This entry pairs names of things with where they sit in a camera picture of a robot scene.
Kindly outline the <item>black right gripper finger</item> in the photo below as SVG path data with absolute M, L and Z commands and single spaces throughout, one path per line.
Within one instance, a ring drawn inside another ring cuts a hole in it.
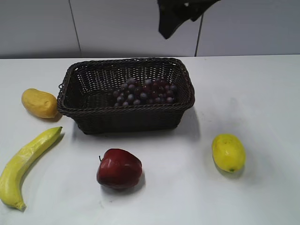
M 158 0 L 158 31 L 169 39 L 187 20 L 196 21 L 219 0 Z

